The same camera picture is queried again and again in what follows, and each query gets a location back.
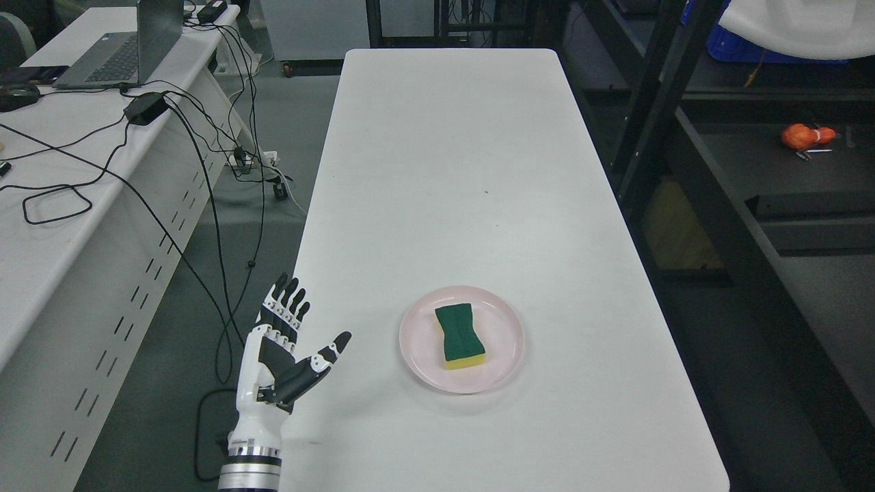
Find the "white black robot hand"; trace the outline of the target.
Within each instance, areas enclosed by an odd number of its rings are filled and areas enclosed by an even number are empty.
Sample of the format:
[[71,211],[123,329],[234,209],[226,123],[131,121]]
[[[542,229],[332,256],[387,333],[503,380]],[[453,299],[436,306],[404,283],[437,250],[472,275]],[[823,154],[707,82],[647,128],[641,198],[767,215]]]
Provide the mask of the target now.
[[237,383],[237,426],[228,436],[231,456],[278,457],[282,424],[298,398],[325,378],[352,333],[338,334],[325,348],[297,359],[299,332],[310,304],[296,277],[284,272],[260,303],[247,335]]

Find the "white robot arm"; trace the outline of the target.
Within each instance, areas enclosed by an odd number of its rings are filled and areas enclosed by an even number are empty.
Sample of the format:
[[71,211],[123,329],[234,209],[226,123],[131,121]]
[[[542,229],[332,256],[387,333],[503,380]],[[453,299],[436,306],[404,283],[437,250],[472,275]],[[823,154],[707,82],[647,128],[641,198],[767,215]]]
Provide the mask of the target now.
[[218,491],[278,491],[281,451],[269,446],[231,446],[219,474]]

